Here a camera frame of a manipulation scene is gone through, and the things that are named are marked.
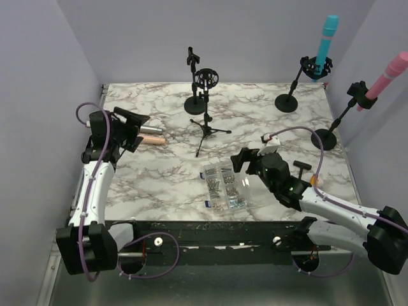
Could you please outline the silver mesh microphone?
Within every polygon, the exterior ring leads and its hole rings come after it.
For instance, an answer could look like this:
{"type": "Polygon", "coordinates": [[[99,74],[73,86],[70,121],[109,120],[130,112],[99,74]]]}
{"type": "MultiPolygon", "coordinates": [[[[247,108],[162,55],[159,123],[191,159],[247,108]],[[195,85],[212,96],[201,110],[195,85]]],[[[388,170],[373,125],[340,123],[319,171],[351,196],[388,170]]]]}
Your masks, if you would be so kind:
{"type": "Polygon", "coordinates": [[[141,133],[147,133],[147,134],[157,134],[161,135],[163,134],[163,129],[160,127],[154,127],[154,126],[142,126],[140,128],[141,133]]]}

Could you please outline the beige microphone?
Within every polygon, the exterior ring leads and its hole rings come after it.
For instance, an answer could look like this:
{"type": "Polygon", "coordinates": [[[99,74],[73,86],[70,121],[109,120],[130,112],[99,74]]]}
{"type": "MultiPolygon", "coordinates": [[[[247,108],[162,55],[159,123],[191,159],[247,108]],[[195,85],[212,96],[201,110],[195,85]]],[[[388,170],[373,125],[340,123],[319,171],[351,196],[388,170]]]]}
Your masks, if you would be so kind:
{"type": "Polygon", "coordinates": [[[149,144],[149,145],[164,145],[166,143],[166,140],[161,137],[155,137],[155,136],[142,136],[143,140],[142,143],[149,144]]]}

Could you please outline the black round-base mic stand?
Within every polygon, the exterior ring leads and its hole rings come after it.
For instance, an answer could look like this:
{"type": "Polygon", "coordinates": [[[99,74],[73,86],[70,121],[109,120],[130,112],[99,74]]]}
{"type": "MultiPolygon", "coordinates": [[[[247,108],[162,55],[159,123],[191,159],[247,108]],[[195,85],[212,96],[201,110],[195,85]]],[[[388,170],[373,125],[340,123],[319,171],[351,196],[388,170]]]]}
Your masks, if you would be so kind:
{"type": "Polygon", "coordinates": [[[196,65],[200,63],[200,57],[193,52],[192,47],[188,47],[187,65],[190,67],[192,74],[191,90],[193,95],[186,99],[184,110],[190,115],[200,115],[205,111],[203,98],[197,95],[197,85],[195,84],[196,65]]]}

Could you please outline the black tripod mic stand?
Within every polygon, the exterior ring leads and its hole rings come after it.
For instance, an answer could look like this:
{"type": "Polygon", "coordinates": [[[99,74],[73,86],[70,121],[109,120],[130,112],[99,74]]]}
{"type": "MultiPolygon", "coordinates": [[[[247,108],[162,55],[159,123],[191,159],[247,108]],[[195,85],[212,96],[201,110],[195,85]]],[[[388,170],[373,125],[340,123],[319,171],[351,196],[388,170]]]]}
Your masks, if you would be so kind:
{"type": "Polygon", "coordinates": [[[231,130],[215,129],[209,126],[209,123],[212,121],[212,117],[208,114],[209,90],[214,88],[218,84],[218,81],[219,81],[218,73],[211,68],[202,68],[194,74],[194,85],[197,85],[200,89],[202,89],[202,91],[199,92],[199,98],[202,98],[204,102],[204,114],[203,114],[204,123],[200,124],[195,120],[192,119],[190,120],[191,123],[198,125],[203,133],[195,157],[199,156],[200,149],[205,138],[217,132],[226,134],[232,133],[231,130]]]}

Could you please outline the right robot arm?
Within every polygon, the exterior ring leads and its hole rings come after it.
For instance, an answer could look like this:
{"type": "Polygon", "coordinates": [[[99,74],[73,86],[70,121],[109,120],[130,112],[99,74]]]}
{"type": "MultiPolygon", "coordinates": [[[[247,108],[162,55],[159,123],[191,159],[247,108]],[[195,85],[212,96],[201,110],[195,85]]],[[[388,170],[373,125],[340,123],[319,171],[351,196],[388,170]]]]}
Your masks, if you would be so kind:
{"type": "Polygon", "coordinates": [[[246,174],[257,175],[281,205],[314,214],[306,228],[293,234],[297,248],[331,246],[363,256],[378,269],[398,275],[407,261],[407,223],[399,211],[355,205],[322,192],[293,176],[277,152],[260,154],[244,147],[231,156],[234,172],[244,163],[246,174]]]}

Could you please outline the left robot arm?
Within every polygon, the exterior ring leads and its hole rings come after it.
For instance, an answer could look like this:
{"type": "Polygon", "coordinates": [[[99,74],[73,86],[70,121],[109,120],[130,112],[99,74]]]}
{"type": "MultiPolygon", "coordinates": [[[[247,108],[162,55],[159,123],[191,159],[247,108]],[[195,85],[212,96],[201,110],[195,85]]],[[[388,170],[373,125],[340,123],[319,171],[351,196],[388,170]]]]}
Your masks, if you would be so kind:
{"type": "Polygon", "coordinates": [[[105,207],[117,163],[125,151],[136,151],[143,140],[141,127],[149,119],[115,107],[112,111],[98,108],[81,121],[91,131],[81,155],[82,176],[72,215],[55,237],[70,275],[84,274],[93,282],[100,272],[117,266],[119,251],[133,252],[141,246],[141,236],[131,223],[106,225],[105,207]]]}

